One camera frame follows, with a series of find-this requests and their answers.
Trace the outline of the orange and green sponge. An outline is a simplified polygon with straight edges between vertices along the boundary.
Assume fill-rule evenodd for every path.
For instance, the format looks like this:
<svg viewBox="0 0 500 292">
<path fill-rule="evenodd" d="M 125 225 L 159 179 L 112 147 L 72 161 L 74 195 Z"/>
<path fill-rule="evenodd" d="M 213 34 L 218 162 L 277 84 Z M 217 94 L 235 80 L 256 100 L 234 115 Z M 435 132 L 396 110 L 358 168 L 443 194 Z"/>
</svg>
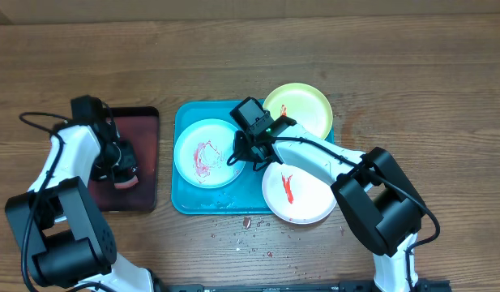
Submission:
<svg viewBox="0 0 500 292">
<path fill-rule="evenodd" d="M 115 182 L 113 186 L 118 190 L 128 189 L 135 186 L 139 182 L 138 177 L 135 175 L 125 182 Z"/>
</svg>

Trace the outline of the light blue plate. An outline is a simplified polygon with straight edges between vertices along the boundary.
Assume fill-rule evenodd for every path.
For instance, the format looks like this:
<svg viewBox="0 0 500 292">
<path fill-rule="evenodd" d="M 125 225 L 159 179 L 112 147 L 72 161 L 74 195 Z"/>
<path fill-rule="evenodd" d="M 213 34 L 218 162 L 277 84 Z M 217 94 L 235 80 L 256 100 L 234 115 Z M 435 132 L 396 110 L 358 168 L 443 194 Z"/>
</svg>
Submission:
<svg viewBox="0 0 500 292">
<path fill-rule="evenodd" d="M 200 188 L 223 187 L 234 181 L 245 166 L 244 161 L 228 165 L 233 154 L 237 128 L 224 120 L 209 118 L 189 125 L 177 138 L 173 162 L 177 172 Z"/>
</svg>

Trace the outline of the white plate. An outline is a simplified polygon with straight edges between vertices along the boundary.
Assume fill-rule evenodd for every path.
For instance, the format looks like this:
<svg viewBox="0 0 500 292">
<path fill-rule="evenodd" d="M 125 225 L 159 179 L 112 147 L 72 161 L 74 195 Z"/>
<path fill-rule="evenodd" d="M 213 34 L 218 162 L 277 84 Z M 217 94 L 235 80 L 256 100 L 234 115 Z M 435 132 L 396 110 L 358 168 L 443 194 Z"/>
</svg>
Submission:
<svg viewBox="0 0 500 292">
<path fill-rule="evenodd" d="M 262 180 L 269 209 L 289 223 L 309 225 L 327 217 L 336 200 L 331 188 L 295 166 L 271 163 Z"/>
</svg>

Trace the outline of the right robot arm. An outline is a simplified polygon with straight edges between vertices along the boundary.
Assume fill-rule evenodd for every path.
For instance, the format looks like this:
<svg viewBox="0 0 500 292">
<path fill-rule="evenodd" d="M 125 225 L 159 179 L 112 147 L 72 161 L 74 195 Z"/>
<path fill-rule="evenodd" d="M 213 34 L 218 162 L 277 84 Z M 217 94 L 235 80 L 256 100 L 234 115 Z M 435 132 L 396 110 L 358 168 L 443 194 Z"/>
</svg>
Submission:
<svg viewBox="0 0 500 292">
<path fill-rule="evenodd" d="M 273 118 L 253 97 L 240 102 L 230 115 L 240 127 L 230 164 L 248 161 L 260 170 L 277 162 L 326 183 L 350 230 L 374 255 L 376 289 L 416 289 L 412 252 L 421 245 L 417 233 L 430 211 L 388 151 L 341 148 L 290 117 Z"/>
</svg>

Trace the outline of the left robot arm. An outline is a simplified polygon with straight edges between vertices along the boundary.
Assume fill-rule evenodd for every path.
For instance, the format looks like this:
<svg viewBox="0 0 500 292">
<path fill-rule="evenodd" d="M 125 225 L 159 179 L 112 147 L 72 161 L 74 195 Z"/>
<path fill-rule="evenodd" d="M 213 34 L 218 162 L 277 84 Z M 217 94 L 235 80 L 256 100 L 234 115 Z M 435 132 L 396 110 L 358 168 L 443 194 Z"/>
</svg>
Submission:
<svg viewBox="0 0 500 292">
<path fill-rule="evenodd" d="M 41 173 L 5 214 L 20 249 L 25 286 L 69 291 L 163 291 L 147 268 L 117 251 L 113 231 L 88 191 L 88 183 L 134 186 L 137 162 L 121 140 L 113 111 L 97 97 L 71 100 L 71 118 L 49 129 L 51 148 Z"/>
</svg>

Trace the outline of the black tray with red water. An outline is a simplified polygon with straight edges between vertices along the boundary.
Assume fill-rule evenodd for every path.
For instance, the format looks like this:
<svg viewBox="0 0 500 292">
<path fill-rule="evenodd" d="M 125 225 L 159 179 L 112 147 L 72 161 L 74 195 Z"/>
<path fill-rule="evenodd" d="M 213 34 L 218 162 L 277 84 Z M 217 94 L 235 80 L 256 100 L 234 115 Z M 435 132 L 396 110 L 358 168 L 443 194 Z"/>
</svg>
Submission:
<svg viewBox="0 0 500 292">
<path fill-rule="evenodd" d="M 103 212 L 151 212 L 157 201 L 159 112 L 151 106 L 117 107 L 107 115 L 113 116 L 120 140 L 133 146 L 136 167 L 130 172 L 138 182 L 127 189 L 117 189 L 111 181 L 91 180 L 90 195 Z"/>
</svg>

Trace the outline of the teal plastic tray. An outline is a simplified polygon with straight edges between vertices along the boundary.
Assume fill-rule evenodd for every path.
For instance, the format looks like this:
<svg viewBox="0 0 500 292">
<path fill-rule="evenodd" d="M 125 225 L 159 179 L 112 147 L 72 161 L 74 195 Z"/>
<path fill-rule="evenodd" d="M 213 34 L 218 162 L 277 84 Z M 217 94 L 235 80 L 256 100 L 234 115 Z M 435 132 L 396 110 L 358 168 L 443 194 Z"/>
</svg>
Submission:
<svg viewBox="0 0 500 292">
<path fill-rule="evenodd" d="M 204 119 L 221 119 L 233 124 L 238 130 L 239 127 L 229 115 L 237 104 L 237 101 L 185 103 L 175 116 L 174 145 L 189 125 Z M 171 200 L 177 211 L 188 215 L 270 214 L 261 188 L 263 175 L 262 170 L 255 172 L 252 164 L 246 162 L 241 174 L 230 184 L 206 189 L 188 183 L 173 163 Z"/>
</svg>

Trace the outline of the yellow-green plate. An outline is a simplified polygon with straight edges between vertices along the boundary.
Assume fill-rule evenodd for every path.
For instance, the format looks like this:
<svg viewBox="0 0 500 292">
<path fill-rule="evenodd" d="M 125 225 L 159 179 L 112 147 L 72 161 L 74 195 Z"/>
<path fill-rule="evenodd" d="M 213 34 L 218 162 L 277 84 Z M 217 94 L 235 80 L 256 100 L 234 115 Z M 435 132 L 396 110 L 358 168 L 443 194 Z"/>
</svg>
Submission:
<svg viewBox="0 0 500 292">
<path fill-rule="evenodd" d="M 263 108 L 274 119 L 279 116 L 294 119 L 321 139 L 326 139 L 332 129 L 333 113 L 328 99 L 317 88 L 308 84 L 290 83 L 279 86 L 267 96 Z"/>
</svg>

